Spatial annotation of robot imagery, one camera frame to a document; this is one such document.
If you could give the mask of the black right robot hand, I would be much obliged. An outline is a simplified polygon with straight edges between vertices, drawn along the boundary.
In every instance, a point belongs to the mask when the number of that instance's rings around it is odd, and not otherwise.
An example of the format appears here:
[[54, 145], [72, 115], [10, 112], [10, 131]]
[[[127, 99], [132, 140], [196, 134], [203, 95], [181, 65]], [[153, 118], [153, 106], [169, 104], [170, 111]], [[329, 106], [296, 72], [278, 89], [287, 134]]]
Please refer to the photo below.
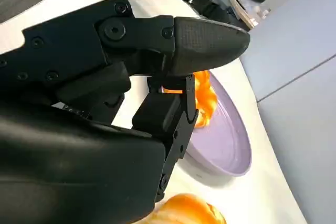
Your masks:
[[103, 0], [23, 31], [1, 55], [1, 223], [132, 223], [162, 200], [196, 124], [194, 72], [249, 33], [136, 18]]

